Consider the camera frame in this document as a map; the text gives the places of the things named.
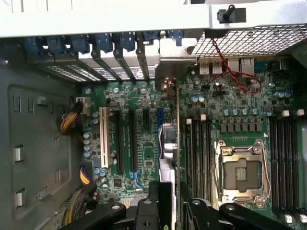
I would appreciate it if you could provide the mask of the long black expansion slot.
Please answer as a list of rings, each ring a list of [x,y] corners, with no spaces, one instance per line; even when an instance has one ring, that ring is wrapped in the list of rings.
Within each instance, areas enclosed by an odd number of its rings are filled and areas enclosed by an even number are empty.
[[[117,135],[117,165],[118,172],[124,173],[124,131],[121,118],[121,112],[119,110],[115,111],[115,128]]]
[[[130,137],[130,170],[137,171],[137,116],[135,110],[129,110],[129,137]]]

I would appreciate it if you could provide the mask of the RAM slot with white clips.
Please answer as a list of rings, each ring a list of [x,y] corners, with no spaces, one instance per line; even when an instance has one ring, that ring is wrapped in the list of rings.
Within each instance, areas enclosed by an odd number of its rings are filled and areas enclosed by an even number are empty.
[[[191,139],[192,120],[188,118],[185,124],[185,146],[186,146],[186,165],[187,165],[187,183],[191,196],[194,196],[193,190],[193,171],[192,171],[192,139]]]
[[[299,222],[307,226],[307,110],[296,112]]]
[[[293,217],[291,215],[292,201],[292,144],[291,144],[291,121],[290,112],[288,110],[282,111],[282,118],[278,124],[278,134],[280,134],[279,145],[280,148],[278,154],[279,169],[280,172],[280,209],[284,213],[284,219],[286,223],[293,223]]]
[[[205,121],[206,115],[201,114],[199,124],[199,135],[200,135],[200,170],[201,170],[201,197],[207,198],[207,176],[206,176],[206,147],[205,147]]]

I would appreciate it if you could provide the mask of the short black expansion slot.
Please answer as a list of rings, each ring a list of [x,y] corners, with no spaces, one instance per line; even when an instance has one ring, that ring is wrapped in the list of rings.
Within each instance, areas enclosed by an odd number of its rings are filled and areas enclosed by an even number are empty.
[[[146,130],[150,129],[150,110],[149,109],[143,109],[142,110],[142,116],[143,116],[143,126]]]

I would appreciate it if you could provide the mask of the blue card retention clip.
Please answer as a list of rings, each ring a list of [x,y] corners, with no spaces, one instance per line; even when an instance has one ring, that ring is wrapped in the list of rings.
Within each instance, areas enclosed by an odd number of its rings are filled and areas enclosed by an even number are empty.
[[[104,51],[105,53],[109,53],[113,51],[112,37],[110,33],[100,33],[95,36],[96,46]]]
[[[42,39],[39,37],[26,37],[23,39],[23,45],[27,52],[34,55],[44,54]]]
[[[55,55],[64,55],[67,53],[65,39],[62,36],[48,36],[47,45],[49,50]]]
[[[143,32],[144,42],[147,46],[153,45],[154,40],[158,40],[160,38],[159,31],[146,31]]]
[[[135,36],[133,32],[120,33],[121,47],[128,52],[135,50]]]
[[[183,30],[168,30],[167,38],[175,40],[176,46],[182,46]]]
[[[75,34],[71,36],[72,49],[75,52],[82,54],[88,54],[90,52],[90,46],[88,37],[84,34]]]

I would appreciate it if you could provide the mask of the green Dell motherboard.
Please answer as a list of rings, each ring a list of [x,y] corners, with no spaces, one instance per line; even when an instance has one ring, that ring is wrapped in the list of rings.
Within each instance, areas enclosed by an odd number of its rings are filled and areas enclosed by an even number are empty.
[[[206,121],[211,120],[211,145],[212,145],[212,201],[219,205],[216,199],[215,184],[215,147],[218,140],[224,140],[228,145],[251,145],[256,139],[262,139],[267,150],[268,173],[271,181],[271,153],[270,153],[270,122],[274,117],[277,124],[277,169],[279,204],[281,196],[278,147],[280,134],[278,124],[282,118],[282,111],[288,110],[290,118],[294,120],[295,150],[296,150],[296,182],[297,182],[297,208],[293,223],[286,223],[293,230],[307,230],[307,226],[299,222],[298,198],[298,162],[296,143],[296,112],[304,109],[299,105],[298,97],[294,93],[294,84],[297,71],[281,70],[276,63],[258,61],[255,64],[254,79],[247,81],[248,86],[261,86],[261,92],[245,93],[234,85],[231,76],[227,74],[204,75],[195,69],[179,81],[180,103],[180,159],[183,181],[187,183],[185,124],[188,118],[198,120],[198,145],[199,145],[199,189],[201,197],[201,170],[200,170],[200,135],[199,124],[201,114],[206,115]],[[124,82],[102,83],[83,88],[81,100],[84,101],[84,167],[86,174],[97,184],[94,199],[101,204],[121,201],[129,205],[133,198],[142,197],[149,191],[151,181],[158,178],[158,127],[157,109],[164,109],[164,123],[171,121],[170,103],[162,100],[161,95],[154,87],[154,83]],[[99,108],[109,109],[109,139],[111,165],[101,167]],[[143,126],[142,110],[150,110],[150,129]],[[117,135],[115,128],[115,111],[121,112],[124,131],[124,173],[118,172],[117,165]],[[135,187],[134,180],[130,178],[130,137],[129,137],[129,110],[136,111],[137,120],[137,171],[139,183],[143,190]],[[278,214],[272,212],[272,194],[266,201],[264,208],[256,205],[246,207],[257,211],[275,220],[284,221],[284,213],[280,209]]]

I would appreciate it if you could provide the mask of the white expansion slot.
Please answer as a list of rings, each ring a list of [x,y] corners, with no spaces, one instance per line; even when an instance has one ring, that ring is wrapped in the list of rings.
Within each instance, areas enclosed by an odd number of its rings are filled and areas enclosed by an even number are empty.
[[[109,139],[109,109],[107,107],[100,107],[99,114],[101,167],[108,168],[111,165]]]

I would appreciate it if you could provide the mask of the blue slot latch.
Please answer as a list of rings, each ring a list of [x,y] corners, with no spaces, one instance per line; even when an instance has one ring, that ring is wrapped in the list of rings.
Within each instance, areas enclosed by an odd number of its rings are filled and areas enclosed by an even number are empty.
[[[139,183],[139,171],[130,171],[130,178],[134,180],[134,183],[135,183],[135,187],[137,189],[141,189],[143,190],[143,187],[140,185]]]

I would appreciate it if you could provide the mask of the blue expansion slot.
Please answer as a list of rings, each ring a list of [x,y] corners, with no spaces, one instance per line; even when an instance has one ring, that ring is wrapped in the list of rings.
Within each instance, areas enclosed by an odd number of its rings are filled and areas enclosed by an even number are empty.
[[[158,108],[157,109],[157,127],[158,127],[158,158],[161,158],[161,153],[163,150],[163,123],[164,123],[164,109]]]

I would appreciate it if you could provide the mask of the black intrusion switch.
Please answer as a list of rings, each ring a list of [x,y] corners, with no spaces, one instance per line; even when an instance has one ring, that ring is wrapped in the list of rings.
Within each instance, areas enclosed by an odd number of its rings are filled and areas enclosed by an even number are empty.
[[[220,24],[224,23],[245,23],[246,8],[236,8],[231,4],[227,9],[220,9],[217,13],[217,20]]]

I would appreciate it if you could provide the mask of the open grey PC case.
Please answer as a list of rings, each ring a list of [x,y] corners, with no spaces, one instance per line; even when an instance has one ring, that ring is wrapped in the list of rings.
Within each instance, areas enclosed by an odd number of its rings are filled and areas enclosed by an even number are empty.
[[[219,23],[231,4],[246,8],[245,23]],[[84,167],[83,88],[143,81],[157,89],[168,30],[183,30],[180,47],[197,59],[186,75],[227,74],[257,94],[262,87],[247,84],[256,62],[274,62],[297,71],[294,93],[307,109],[307,0],[0,0],[0,230],[60,230],[101,204]],[[160,38],[147,46],[146,31]],[[121,47],[122,32],[134,33],[135,50]],[[100,33],[111,34],[112,52],[96,46]],[[72,49],[72,35],[88,37],[88,54]],[[34,36],[42,55],[24,48]],[[48,36],[62,36],[67,53],[53,54]],[[129,208],[148,194],[113,202]]]

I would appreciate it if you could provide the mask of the silver CPU socket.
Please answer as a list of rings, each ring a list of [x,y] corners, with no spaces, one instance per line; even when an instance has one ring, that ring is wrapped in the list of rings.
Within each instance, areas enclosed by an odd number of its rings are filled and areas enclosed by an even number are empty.
[[[262,139],[251,145],[215,147],[215,184],[218,204],[238,203],[264,208],[271,195],[267,150]]]

